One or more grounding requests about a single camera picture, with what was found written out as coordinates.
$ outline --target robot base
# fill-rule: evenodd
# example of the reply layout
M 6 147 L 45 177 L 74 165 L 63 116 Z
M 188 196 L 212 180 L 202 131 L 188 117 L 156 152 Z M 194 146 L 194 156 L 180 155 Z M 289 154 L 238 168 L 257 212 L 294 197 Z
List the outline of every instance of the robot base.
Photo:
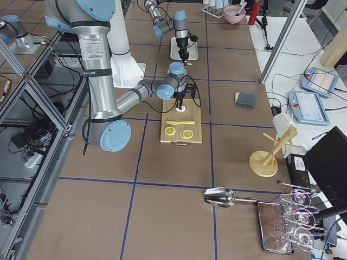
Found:
M 43 42 L 45 40 L 43 37 L 47 38 L 46 36 L 42 36 L 42 37 L 33 36 L 33 41 L 34 42 Z M 33 44 L 28 49 L 22 49 L 22 48 L 18 47 L 16 42 L 14 42 L 13 44 L 11 44 L 9 49 L 11 50 L 11 52 L 13 54 L 35 55 L 41 46 L 42 46 L 42 44 Z
M 197 42 L 192 42 L 190 39 L 188 40 L 189 48 L 187 51 L 189 51 L 189 59 L 188 61 L 196 61 L 198 58 L 197 54 Z M 170 58 L 174 61 L 180 61 L 181 58 L 179 57 L 179 47 L 177 46 L 176 38 L 171 38 L 171 45 L 170 45 Z

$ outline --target pink bowl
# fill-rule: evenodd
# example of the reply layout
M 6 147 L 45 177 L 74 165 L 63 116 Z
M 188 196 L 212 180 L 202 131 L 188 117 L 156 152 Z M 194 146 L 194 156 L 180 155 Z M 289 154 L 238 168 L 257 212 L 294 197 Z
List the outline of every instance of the pink bowl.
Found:
M 224 8 L 224 17 L 228 21 L 228 23 L 235 24 L 240 22 L 245 14 L 246 11 L 242 9 L 241 13 L 239 16 L 235 16 L 236 12 L 240 9 L 238 5 L 229 5 Z

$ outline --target wooden block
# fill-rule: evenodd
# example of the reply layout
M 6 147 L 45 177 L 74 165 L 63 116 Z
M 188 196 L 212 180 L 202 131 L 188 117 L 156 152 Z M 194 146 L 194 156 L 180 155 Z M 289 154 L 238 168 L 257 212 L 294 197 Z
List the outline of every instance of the wooden block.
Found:
M 175 99 L 169 99 L 163 102 L 163 111 L 168 111 L 175 104 Z M 184 112 L 178 112 L 176 109 L 172 109 L 170 112 L 162 115 L 162 126 L 160 129 L 160 141 L 161 142 L 190 142 L 192 144 L 202 144 L 202 132 L 201 132 L 201 112 L 200 108 L 195 105 L 192 99 L 184 99 L 183 105 L 185 106 Z M 177 126 L 169 125 L 167 121 L 195 121 L 194 125 L 180 124 Z M 164 130 L 166 127 L 172 126 L 176 133 L 172 136 L 166 135 Z M 192 130 L 193 137 L 191 139 L 183 139 L 180 136 L 182 130 Z

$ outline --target electronic device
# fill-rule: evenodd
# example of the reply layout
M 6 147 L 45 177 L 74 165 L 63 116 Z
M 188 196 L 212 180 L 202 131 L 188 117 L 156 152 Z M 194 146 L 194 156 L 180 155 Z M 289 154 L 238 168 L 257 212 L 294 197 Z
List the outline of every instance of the electronic device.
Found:
M 286 165 L 291 184 L 311 188 L 309 173 L 303 161 L 303 155 L 290 154 L 286 157 Z
M 303 157 L 304 163 L 319 188 L 333 207 L 322 210 L 317 219 L 340 214 L 347 217 L 347 137 L 335 126 Z
M 298 122 L 321 126 L 330 124 L 318 93 L 291 90 L 288 101 Z
M 55 60 L 53 55 L 49 55 L 44 64 L 38 69 L 35 74 L 36 78 L 48 78 L 51 76 L 55 67 Z
M 339 76 L 322 69 L 309 68 L 301 80 L 301 87 L 318 93 L 324 98 L 329 98 L 335 89 Z

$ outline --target blue tape line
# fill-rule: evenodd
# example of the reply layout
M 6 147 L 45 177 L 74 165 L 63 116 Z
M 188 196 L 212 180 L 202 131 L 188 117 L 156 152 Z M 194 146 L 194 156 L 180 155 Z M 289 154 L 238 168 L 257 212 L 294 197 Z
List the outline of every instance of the blue tape line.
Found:
M 225 25 L 229 25 L 229 23 L 218 23 L 218 22 L 209 22 L 208 24 L 225 24 Z M 248 25 L 247 23 L 238 23 L 237 25 Z
M 216 207 L 213 206 L 213 233 L 215 241 L 215 260 L 218 260 Z
M 165 184 L 165 183 L 144 183 L 144 182 L 136 182 L 137 185 L 147 185 L 147 186 L 162 186 L 162 187 L 174 187 L 174 188 L 186 188 L 186 189 L 199 189 L 206 190 L 210 187 L 203 186 L 193 186 L 193 185 L 179 185 L 179 184 Z
M 80 181 L 95 181 L 100 183 L 121 183 L 121 184 L 136 184 L 147 186 L 162 186 L 162 187 L 174 187 L 174 188 L 186 188 L 186 189 L 199 189 L 206 190 L 212 187 L 207 186 L 194 186 L 194 185 L 180 185 L 180 184 L 166 184 L 166 183 L 146 183 L 146 182 L 133 182 L 126 180 L 107 180 L 107 179 L 92 179 L 92 178 L 79 178 L 79 177 L 59 177 L 60 180 L 80 180 Z M 250 193 L 266 193 L 266 194 L 282 194 L 279 191 L 262 191 L 262 190 L 245 190 L 242 188 L 233 188 L 233 191 L 250 192 Z
M 7 8 L 12 5 L 15 2 L 15 0 L 13 0 L 11 3 L 8 4 L 8 6 L 6 6 L 3 10 L 0 11 L 0 13 L 2 13 L 3 11 L 7 10 Z
M 254 50 L 249 48 L 225 48 L 225 50 Z
M 120 257 L 119 257 L 120 260 L 123 259 L 123 255 L 124 255 L 126 235 L 127 235 L 127 232 L 128 232 L 128 227 L 129 227 L 129 222 L 130 222 L 130 215 L 131 215 L 131 209 L 132 209 L 132 203 L 133 203 L 133 200 L 134 200 L 134 194 L 135 194 L 135 188 L 136 188 L 136 181 L 137 181 L 137 176 L 138 176 L 138 173 L 139 173 L 139 165 L 140 165 L 141 156 L 142 156 L 143 144 L 144 144 L 145 136 L 146 136 L 147 119 L 148 119 L 148 113 L 146 114 L 145 127 L 144 127 L 143 133 L 142 133 L 142 141 L 141 141 L 141 146 L 140 146 L 139 158 L 137 160 L 134 184 L 133 184 L 133 188 L 132 188 L 132 192 L 131 192 L 131 199 L 130 199 L 128 215 L 127 215 L 127 218 L 126 218 L 126 224 L 125 224 L 125 230 L 124 230 L 124 236 L 123 236 L 123 243 L 122 243 L 122 246 L 121 246 L 121 252 L 120 252 Z
M 210 81 L 227 81 L 227 82 L 247 82 L 247 83 L 257 83 L 255 80 L 210 80 Z
M 211 123 L 214 126 L 236 126 L 236 127 L 251 127 L 251 128 L 266 128 L 275 129 L 273 126 L 249 126 L 249 125 L 235 125 L 233 123 Z
M 36 27 L 37 27 L 39 24 L 42 24 L 42 23 L 40 23 L 40 22 L 41 22 L 43 19 L 44 19 L 44 16 L 41 18 L 41 20 L 39 20 L 39 23 L 36 24 L 36 25 L 32 28 L 32 30 L 31 30 L 30 32 L 34 31 L 34 30 L 36 29 Z
M 0 65 L 0 68 L 6 63 L 6 61 L 4 61 L 1 65 Z
M 61 180 L 82 180 L 82 181 L 95 181 L 100 183 L 122 183 L 122 184 L 134 184 L 133 181 L 126 180 L 106 180 L 106 179 L 92 179 L 92 178 L 78 178 L 78 177 L 59 177 Z
M 158 77 L 157 76 L 157 69 L 158 69 L 158 64 L 156 63 L 156 68 L 154 69 L 154 76 L 153 76 L 154 80 Z
M 152 20 L 149 20 L 149 19 L 130 19 L 130 18 L 124 18 L 124 20 L 128 20 L 128 21 L 147 21 L 147 22 L 152 22 Z
M 23 12 L 23 10 L 16 10 L 16 9 L 6 9 L 6 11 Z M 25 10 L 25 12 L 44 12 L 44 11 L 41 11 L 41 10 Z
M 208 30 L 207 30 L 207 14 L 205 14 L 205 31 L 206 31 L 206 60 L 207 60 L 207 90 L 208 90 L 208 114 L 211 115 L 211 95 L 210 95 L 210 65 L 208 62 Z
M 214 172 L 214 164 L 213 164 L 213 135 L 212 135 L 212 124 L 210 122 L 210 151 L 211 151 L 211 174 L 212 174 L 212 187 L 215 187 L 215 172 Z
M 129 43 L 130 45 L 141 45 L 141 46 L 160 46 L 161 44 L 154 43 Z
M 126 117 L 124 117 L 124 119 L 146 121 L 145 118 L 126 118 Z M 161 122 L 161 119 L 149 119 L 148 118 L 147 121 Z
M 22 15 L 25 14 L 26 11 L 28 11 L 34 4 L 35 4 L 36 1 L 33 1 L 33 3 L 31 5 L 29 5 L 28 8 L 25 9 L 24 13 L 22 13 L 21 15 L 19 15 L 19 17 L 21 17 Z

